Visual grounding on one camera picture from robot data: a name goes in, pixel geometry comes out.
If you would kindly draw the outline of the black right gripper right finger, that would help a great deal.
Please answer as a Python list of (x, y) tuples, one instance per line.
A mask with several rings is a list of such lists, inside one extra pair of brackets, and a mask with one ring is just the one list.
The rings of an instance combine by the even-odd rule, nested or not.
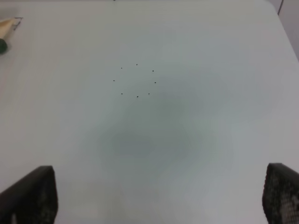
[(262, 206), (269, 224), (299, 222), (299, 174), (282, 163), (267, 166)]

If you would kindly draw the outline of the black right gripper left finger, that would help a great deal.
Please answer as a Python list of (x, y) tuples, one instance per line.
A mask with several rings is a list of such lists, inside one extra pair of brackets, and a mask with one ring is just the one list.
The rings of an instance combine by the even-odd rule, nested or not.
[(0, 193), (2, 224), (53, 224), (57, 186), (52, 166), (39, 166)]

